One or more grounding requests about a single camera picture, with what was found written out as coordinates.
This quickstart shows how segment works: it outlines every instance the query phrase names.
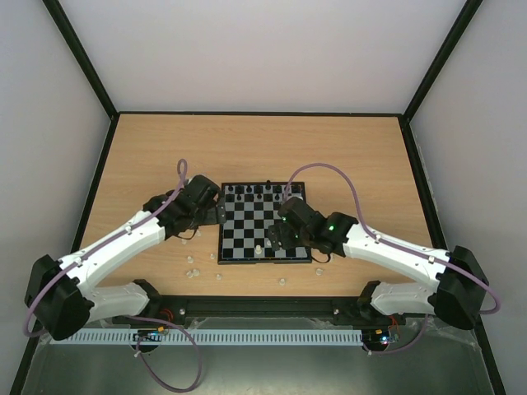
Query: black square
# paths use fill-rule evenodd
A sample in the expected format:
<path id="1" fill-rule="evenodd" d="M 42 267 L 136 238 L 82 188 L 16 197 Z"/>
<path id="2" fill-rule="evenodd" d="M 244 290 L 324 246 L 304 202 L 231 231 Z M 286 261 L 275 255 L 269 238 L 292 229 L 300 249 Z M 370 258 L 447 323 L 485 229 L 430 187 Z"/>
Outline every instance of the black square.
<path id="1" fill-rule="evenodd" d="M 234 250 L 233 249 L 223 249 L 222 257 L 223 259 L 234 257 Z"/>
<path id="2" fill-rule="evenodd" d="M 254 246 L 256 247 L 257 245 L 263 248 L 265 246 L 265 239 L 254 239 Z"/>
<path id="3" fill-rule="evenodd" d="M 244 249 L 244 258 L 254 258 L 254 249 Z"/>

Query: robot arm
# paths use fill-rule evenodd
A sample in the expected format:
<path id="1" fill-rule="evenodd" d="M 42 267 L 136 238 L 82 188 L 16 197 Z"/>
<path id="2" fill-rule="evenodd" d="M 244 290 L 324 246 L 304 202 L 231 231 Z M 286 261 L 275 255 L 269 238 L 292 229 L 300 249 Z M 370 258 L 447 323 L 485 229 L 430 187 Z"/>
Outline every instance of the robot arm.
<path id="1" fill-rule="evenodd" d="M 97 285 L 138 253 L 171 236 L 225 222 L 220 189 L 202 175 L 193 177 L 173 202 L 152 216 L 172 193 L 151 198 L 129 221 L 94 244 L 58 261 L 45 255 L 35 262 L 25 297 L 28 307 L 57 273 L 76 263 L 35 308 L 35 316 L 55 340 L 70 337 L 91 321 L 156 310 L 160 296 L 144 280 L 126 286 Z"/>
<path id="2" fill-rule="evenodd" d="M 457 328 L 473 328 L 485 290 L 435 262 L 449 262 L 488 284 L 469 250 L 456 247 L 451 253 L 410 244 L 371 228 L 366 232 L 356 218 L 339 212 L 326 218 L 297 197 L 284 202 L 278 214 L 283 221 L 268 230 L 275 250 L 311 247 L 326 254 L 364 259 L 415 281 L 394 285 L 370 281 L 359 298 L 364 318 L 396 313 L 435 314 Z"/>

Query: black frame edge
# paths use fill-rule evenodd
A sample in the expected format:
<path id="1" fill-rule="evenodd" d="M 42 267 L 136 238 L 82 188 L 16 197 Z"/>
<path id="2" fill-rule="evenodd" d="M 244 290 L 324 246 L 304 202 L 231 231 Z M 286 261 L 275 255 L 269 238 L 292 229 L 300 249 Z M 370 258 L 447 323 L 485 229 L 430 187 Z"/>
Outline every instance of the black frame edge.
<path id="1" fill-rule="evenodd" d="M 36 347 L 39 345 L 39 338 L 32 337 L 28 342 L 24 354 L 18 365 L 18 371 L 16 372 L 15 380 L 11 386 L 11 395 L 19 395 L 24 389 L 24 384 L 26 384 L 26 378 L 30 372 L 31 361 L 33 360 L 33 355 L 36 351 Z"/>
<path id="2" fill-rule="evenodd" d="M 436 204 L 434 203 L 431 195 L 431 190 L 428 186 L 427 177 L 422 167 L 421 157 L 417 149 L 417 144 L 413 136 L 412 129 L 410 128 L 409 119 L 399 117 L 399 125 L 401 127 L 401 133 L 403 134 L 404 145 L 408 153 L 408 159 L 412 168 L 413 178 L 417 187 L 417 193 L 419 194 L 419 200 L 421 201 L 422 212 L 427 222 L 428 233 L 430 234 L 430 240 L 432 246 L 437 249 L 447 249 L 445 236 L 441 229 L 439 222 L 439 216 L 437 215 Z M 487 367 L 488 378 L 491 382 L 492 389 L 496 395 L 505 395 L 505 387 L 501 380 L 500 372 L 496 365 L 496 360 L 492 353 L 492 348 L 488 342 L 487 333 L 481 317 L 476 322 L 474 333 L 478 340 L 478 344 L 481 347 L 483 355 L 483 361 Z"/>
<path id="3" fill-rule="evenodd" d="M 257 117 L 379 117 L 398 118 L 398 113 L 325 113 L 301 111 L 120 111 L 120 114 L 134 115 L 244 115 Z"/>
<path id="4" fill-rule="evenodd" d="M 105 109 L 110 119 L 118 115 L 117 109 L 112 103 L 111 98 L 108 96 L 105 87 L 102 85 L 102 81 L 99 78 L 91 60 L 88 58 L 81 41 L 77 37 L 77 33 L 73 29 L 66 12 L 60 5 L 58 0 L 42 0 L 49 14 L 53 18 L 55 25 L 57 25 L 60 33 L 63 35 L 64 40 L 68 44 L 68 47 L 73 53 L 73 56 L 77 60 L 77 63 L 84 72 L 86 79 L 90 82 L 91 88 L 96 93 L 97 98 Z"/>
<path id="5" fill-rule="evenodd" d="M 439 73 L 445 66 L 446 61 L 454 51 L 455 46 L 458 44 L 459 39 L 469 26 L 470 21 L 476 14 L 476 11 L 482 2 L 483 0 L 467 0 L 463 5 L 463 8 L 461 8 L 458 17 L 450 28 L 448 35 L 446 35 L 446 38 L 439 48 L 439 51 L 437 51 L 434 60 L 425 74 L 425 77 L 422 79 L 421 84 L 419 84 L 419 87 L 413 95 L 413 98 L 410 100 L 410 104 L 404 112 L 404 117 L 408 121 L 412 120 L 422 102 L 425 100 L 428 91 L 434 84 L 437 76 L 439 76 Z"/>
<path id="6" fill-rule="evenodd" d="M 102 150 L 100 151 L 96 171 L 93 174 L 93 180 L 91 181 L 90 190 L 88 191 L 88 196 L 86 197 L 86 202 L 84 203 L 84 208 L 82 209 L 79 226 L 77 227 L 77 232 L 75 233 L 75 238 L 73 239 L 72 253 L 78 251 L 81 248 L 82 237 L 84 236 L 84 231 L 88 225 L 88 219 L 90 218 L 93 202 L 96 200 L 97 189 L 99 188 L 100 179 L 105 169 L 106 159 L 108 159 L 108 154 L 110 153 L 110 148 L 112 146 L 112 141 L 114 140 L 115 130 L 117 129 L 118 123 L 119 114 L 112 118 L 108 132 L 106 133 L 105 143 L 103 144 Z"/>
<path id="7" fill-rule="evenodd" d="M 75 238 L 73 239 L 71 252 L 78 251 L 81 247 L 82 236 L 86 230 L 86 225 L 88 223 L 88 218 L 90 217 L 91 208 L 93 207 L 93 202 L 95 201 L 97 189 L 99 188 L 100 178 L 102 177 L 103 170 L 105 168 L 106 159 L 110 153 L 110 147 L 112 141 L 114 140 L 115 130 L 117 128 L 117 123 L 119 122 L 119 114 L 112 118 L 110 127 L 106 134 L 105 143 L 103 144 L 102 150 L 100 152 L 99 161 L 97 162 L 96 171 L 93 175 L 93 180 L 90 184 L 90 190 L 88 191 L 88 196 L 86 197 L 86 202 L 82 209 L 81 219 L 79 220 L 79 226 L 77 227 L 77 232 Z M 26 383 L 26 378 L 30 370 L 31 361 L 33 360 L 33 355 L 36 351 L 36 347 L 39 344 L 38 337 L 32 337 L 29 339 L 24 350 L 21 362 L 18 366 L 18 371 L 16 372 L 11 391 L 11 395 L 17 395 L 22 392 L 24 385 Z"/>

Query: black metal frame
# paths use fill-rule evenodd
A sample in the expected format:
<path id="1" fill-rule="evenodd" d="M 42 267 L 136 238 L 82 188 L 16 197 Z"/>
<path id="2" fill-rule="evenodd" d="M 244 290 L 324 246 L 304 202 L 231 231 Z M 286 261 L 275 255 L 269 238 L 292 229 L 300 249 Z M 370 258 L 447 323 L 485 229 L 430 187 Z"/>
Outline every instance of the black metal frame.
<path id="1" fill-rule="evenodd" d="M 404 114 L 387 114 L 387 113 L 292 113 L 292 112 L 273 112 L 273 113 L 259 113 L 259 112 L 203 112 L 203 111 L 181 111 L 181 112 L 133 112 L 123 111 L 118 112 L 114 107 L 110 97 L 108 96 L 96 70 L 91 64 L 86 51 L 82 47 L 80 40 L 75 33 L 71 23 L 69 22 L 64 10 L 62 9 L 58 0 L 42 0 L 48 8 L 49 14 L 53 17 L 57 27 L 63 34 L 64 39 L 72 50 L 73 55 L 79 63 L 82 71 L 84 71 L 86 78 L 91 84 L 94 92 L 99 98 L 101 104 L 105 108 L 106 113 L 111 119 L 110 129 L 108 131 L 103 150 L 100 154 L 99 163 L 96 168 L 93 181 L 91 183 L 90 192 L 88 194 L 82 217 L 79 222 L 77 233 L 73 241 L 72 251 L 77 251 L 81 246 L 82 236 L 86 229 L 88 218 L 90 216 L 91 208 L 95 200 L 97 188 L 99 186 L 100 178 L 102 176 L 106 158 L 110 152 L 111 142 L 114 137 L 115 129 L 119 121 L 120 114 L 188 114 L 188 115 L 266 115 L 266 116 L 332 116 L 332 117 L 397 117 L 401 132 L 403 134 L 404 144 L 408 153 L 408 160 L 412 167 L 413 177 L 415 179 L 417 191 L 422 204 L 422 210 L 427 222 L 427 228 L 430 233 L 431 242 L 436 248 L 446 248 L 445 237 L 441 230 L 439 218 L 437 216 L 436 207 L 431 196 L 431 191 L 427 182 L 424 169 L 422 167 L 421 158 L 417 151 L 417 146 L 413 137 L 412 129 L 410 128 L 410 121 L 419 109 L 421 103 L 424 101 L 428 91 L 431 89 L 434 81 L 444 67 L 447 59 L 457 45 L 462 34 L 472 20 L 474 14 L 478 10 L 483 0 L 467 0 L 461 10 L 458 18 L 446 36 L 443 45 L 439 49 L 431 66 L 428 68 L 421 84 L 419 85 L 415 95 L 408 105 Z M 340 318 L 335 318 L 333 312 L 336 308 L 345 309 L 344 305 L 355 304 L 356 298 L 244 298 L 244 297 L 191 297 L 191 296 L 169 296 L 167 299 L 173 308 L 177 308 L 181 304 L 181 308 L 185 308 L 187 317 L 205 317 L 208 314 L 243 316 L 243 317 L 285 317 L 285 316 L 304 316 L 316 318 L 333 318 L 337 319 L 335 323 L 340 323 Z M 483 327 L 481 319 L 478 320 L 476 328 L 474 329 L 478 343 L 482 348 L 483 359 L 487 366 L 487 372 L 491 380 L 494 393 L 505 394 L 505 389 L 501 381 L 500 374 L 497 369 L 496 362 L 492 355 L 492 350 L 489 345 L 487 334 Z M 26 376 L 30 368 L 30 363 L 35 353 L 38 339 L 33 338 L 28 341 L 26 351 L 21 360 L 19 370 L 16 374 L 11 393 L 21 393 Z"/>

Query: wooden table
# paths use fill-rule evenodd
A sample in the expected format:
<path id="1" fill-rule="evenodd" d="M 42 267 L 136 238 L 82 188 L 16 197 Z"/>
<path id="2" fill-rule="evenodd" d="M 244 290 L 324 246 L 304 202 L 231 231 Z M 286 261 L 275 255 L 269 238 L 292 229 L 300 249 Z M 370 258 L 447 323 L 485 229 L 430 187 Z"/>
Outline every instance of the wooden table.
<path id="1" fill-rule="evenodd" d="M 336 165 L 356 185 L 367 223 L 389 235 L 430 245 L 421 204 L 396 118 L 150 115 L 119 119 L 82 245 L 122 225 L 151 196 L 177 184 L 176 163 L 189 174 L 222 182 L 285 181 L 302 165 Z M 300 174 L 307 202 L 328 215 L 356 215 L 345 182 L 330 170 Z M 164 295 L 356 296 L 370 280 L 408 279 L 373 263 L 217 265 L 218 227 L 183 245 L 172 238 L 139 254 L 102 285 L 146 278 Z M 187 263 L 192 256 L 194 263 Z M 321 276 L 315 269 L 321 267 Z M 186 273 L 199 269 L 200 275 Z M 278 284 L 281 278 L 286 285 Z"/>

